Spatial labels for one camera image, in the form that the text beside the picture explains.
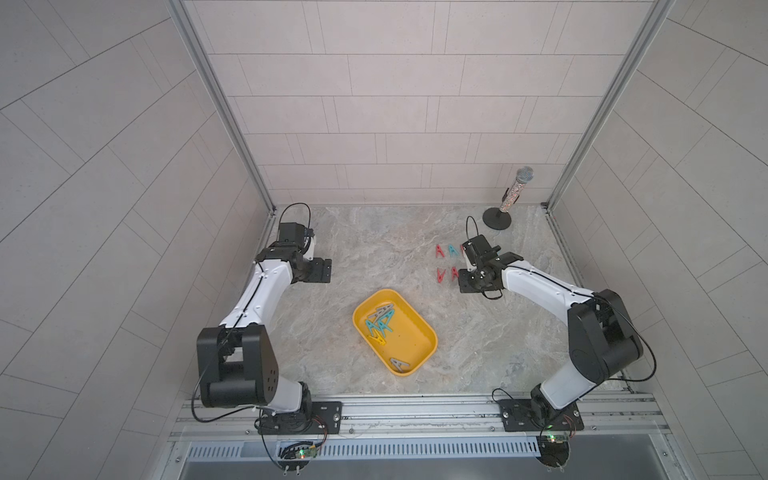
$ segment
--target black cable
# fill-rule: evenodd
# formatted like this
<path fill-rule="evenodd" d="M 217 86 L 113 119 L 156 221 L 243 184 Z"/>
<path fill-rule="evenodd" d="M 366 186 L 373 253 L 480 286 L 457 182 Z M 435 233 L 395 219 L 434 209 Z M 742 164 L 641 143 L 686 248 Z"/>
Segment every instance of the black cable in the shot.
<path fill-rule="evenodd" d="M 467 240 L 469 240 L 469 219 L 470 218 L 472 219 L 472 222 L 475 224 L 475 232 L 477 233 L 477 235 L 475 236 L 477 237 L 480 234 L 480 230 L 478 230 L 478 223 L 475 221 L 475 218 L 472 215 L 468 215 L 466 224 L 464 225 L 464 231 L 467 233 Z"/>
<path fill-rule="evenodd" d="M 257 265 L 261 269 L 261 273 L 264 273 L 264 267 L 261 266 L 261 262 L 257 263 Z M 259 291 L 259 287 L 261 286 L 262 280 L 264 280 L 263 276 L 261 276 L 259 278 L 259 283 L 256 285 L 256 289 L 253 291 L 253 295 L 250 296 L 250 300 L 248 300 L 248 304 L 249 305 L 250 305 L 250 302 L 253 300 L 253 298 L 256 296 L 256 292 Z M 197 420 L 200 423 L 216 422 L 217 420 L 222 419 L 224 417 L 227 417 L 229 415 L 234 415 L 235 413 L 242 412 L 243 410 L 248 410 L 248 409 L 253 408 L 253 407 L 249 407 L 249 406 L 243 407 L 241 409 L 233 410 L 232 412 L 228 412 L 228 413 L 225 413 L 223 415 L 219 415 L 218 417 L 215 417 L 215 418 L 212 418 L 212 419 L 201 419 L 200 417 L 197 416 L 197 414 L 194 411 L 194 397 L 197 394 L 197 389 L 200 388 L 200 382 L 203 381 L 203 376 L 205 375 L 205 372 L 207 372 L 208 369 L 210 368 L 210 366 L 214 364 L 214 360 L 219 355 L 219 351 L 221 350 L 221 347 L 223 347 L 224 345 L 227 344 L 227 340 L 232 335 L 232 332 L 235 331 L 235 328 L 237 328 L 237 324 L 240 323 L 240 320 L 243 318 L 243 316 L 244 315 L 241 313 L 240 316 L 237 317 L 237 320 L 235 321 L 235 324 L 232 325 L 232 328 L 230 328 L 230 331 L 227 332 L 227 335 L 223 338 L 223 340 L 221 340 L 221 343 L 219 343 L 219 346 L 216 348 L 216 352 L 210 357 L 210 360 L 208 361 L 208 364 L 205 365 L 205 368 L 203 369 L 203 372 L 200 374 L 200 378 L 197 379 L 197 383 L 194 386 L 194 390 L 192 391 L 192 401 L 191 401 L 191 404 L 190 404 L 190 410 L 192 411 L 192 416 L 194 417 L 194 419 Z"/>

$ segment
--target robotic arm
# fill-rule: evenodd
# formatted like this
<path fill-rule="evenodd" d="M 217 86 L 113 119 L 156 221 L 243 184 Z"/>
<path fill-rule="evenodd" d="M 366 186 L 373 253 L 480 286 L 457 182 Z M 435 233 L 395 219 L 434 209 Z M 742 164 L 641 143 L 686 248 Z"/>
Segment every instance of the robotic arm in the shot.
<path fill-rule="evenodd" d="M 531 391 L 539 425 L 550 422 L 579 397 L 643 355 L 640 336 L 629 323 L 621 298 L 596 293 L 536 270 L 514 253 L 499 254 L 478 235 L 463 244 L 467 268 L 459 271 L 462 293 L 511 290 L 549 310 L 568 327 L 569 360 Z"/>

